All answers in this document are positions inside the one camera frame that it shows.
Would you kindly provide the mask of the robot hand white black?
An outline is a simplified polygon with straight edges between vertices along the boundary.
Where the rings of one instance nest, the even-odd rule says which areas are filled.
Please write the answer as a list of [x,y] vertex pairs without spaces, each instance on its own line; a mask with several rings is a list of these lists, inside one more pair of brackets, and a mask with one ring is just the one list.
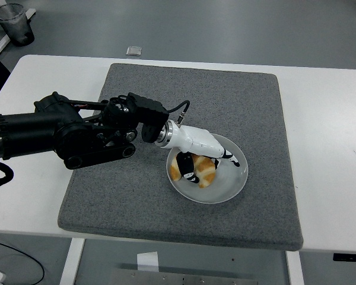
[[236,167],[240,166],[234,154],[205,129],[178,126],[173,121],[167,124],[167,148],[178,148],[170,165],[170,176],[174,181],[182,178],[206,188],[213,183],[216,169],[222,159]]

